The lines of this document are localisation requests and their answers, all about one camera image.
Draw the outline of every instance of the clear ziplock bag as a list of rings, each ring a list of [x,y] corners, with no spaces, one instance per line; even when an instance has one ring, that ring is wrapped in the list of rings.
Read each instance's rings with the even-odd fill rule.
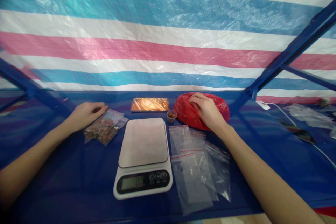
[[[206,143],[205,132],[199,131],[193,128],[189,128],[191,140],[193,142],[194,148],[204,149]]]
[[[114,127],[124,114],[118,111],[108,109],[105,114],[101,115],[96,121],[84,130],[85,143],[89,142],[93,138],[104,138]]]
[[[123,117],[117,122],[116,125],[111,127],[108,131],[108,133],[105,136],[99,136],[97,139],[99,142],[101,142],[103,145],[107,146],[109,142],[114,138],[114,136],[117,134],[118,130],[124,127],[124,125],[127,123],[128,118]]]
[[[208,158],[212,160],[212,180],[216,192],[231,202],[230,154],[207,142]]]
[[[200,180],[195,153],[171,157],[182,214],[187,215],[213,206],[207,186]]]
[[[181,154],[186,155],[190,153],[195,153],[196,161],[199,166],[199,170],[201,173],[200,179],[201,181],[208,187],[208,192],[212,201],[218,201],[218,195],[216,193],[216,188],[214,182],[212,180],[212,175],[210,173],[208,158],[206,157],[204,150],[195,149],[195,150],[187,150],[182,149]]]
[[[179,155],[181,149],[193,149],[194,144],[191,139],[188,125],[170,126],[170,145],[171,154]]]

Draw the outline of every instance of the smartphone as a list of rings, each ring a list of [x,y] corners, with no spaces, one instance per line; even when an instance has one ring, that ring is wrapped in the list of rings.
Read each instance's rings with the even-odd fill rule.
[[[309,131],[298,128],[296,126],[293,126],[283,121],[281,121],[281,124],[285,126],[290,132],[292,132],[300,140],[307,142],[307,143],[316,144],[315,139],[312,137]]]
[[[132,112],[168,110],[168,98],[134,98],[131,106]]]

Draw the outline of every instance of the pink stripe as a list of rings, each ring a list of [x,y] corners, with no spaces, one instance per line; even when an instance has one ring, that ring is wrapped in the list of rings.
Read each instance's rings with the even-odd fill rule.
[[[329,98],[332,103],[336,103],[336,97]],[[264,102],[271,102],[275,104],[292,104],[292,103],[300,103],[300,104],[314,104],[318,103],[321,100],[321,97],[274,97],[274,96],[258,96],[257,100],[261,100]]]
[[[232,68],[265,68],[280,53],[258,50],[181,47],[106,38],[46,37],[0,33],[1,45],[11,54],[76,60],[129,59],[171,61]],[[336,70],[335,55],[305,54],[293,64],[301,69]]]

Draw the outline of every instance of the blue metal frame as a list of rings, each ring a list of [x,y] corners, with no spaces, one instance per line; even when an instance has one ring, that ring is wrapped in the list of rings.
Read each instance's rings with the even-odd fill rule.
[[[289,67],[289,65],[299,57],[308,47],[318,40],[326,31],[336,23],[336,0],[333,0],[327,7],[320,11],[310,22],[310,24],[297,36],[289,46],[265,69],[251,86],[246,88],[247,94],[254,100],[265,85],[273,80],[282,70],[287,70],[293,74],[311,80],[329,89],[335,90],[336,84],[307,73],[305,71]]]
[[[62,111],[64,116],[70,115],[70,110],[67,107],[65,107],[61,102],[55,99],[46,90],[39,88],[37,85],[33,83],[32,80],[30,80],[21,71],[9,65],[6,61],[4,61],[1,58],[0,58],[0,76],[8,80],[13,85],[17,86],[18,88],[22,89],[26,93],[26,95],[20,96],[18,99],[15,99],[15,102],[18,102],[26,97],[28,97],[28,99],[35,98],[36,100],[38,100],[39,102],[43,103],[44,105],[46,105],[51,109],[55,109],[57,107],[58,110]],[[3,107],[8,108],[11,105],[6,104]]]

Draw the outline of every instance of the scale button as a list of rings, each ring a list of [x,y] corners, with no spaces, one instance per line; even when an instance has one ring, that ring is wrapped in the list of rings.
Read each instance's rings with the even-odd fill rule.
[[[156,174],[155,174],[155,178],[156,178],[157,180],[159,180],[159,179],[161,178],[161,174],[160,174],[160,173],[156,173]]]
[[[149,180],[150,180],[150,181],[153,181],[153,180],[154,180],[154,178],[155,178],[155,175],[154,175],[154,173],[151,173],[151,174],[149,175]]]

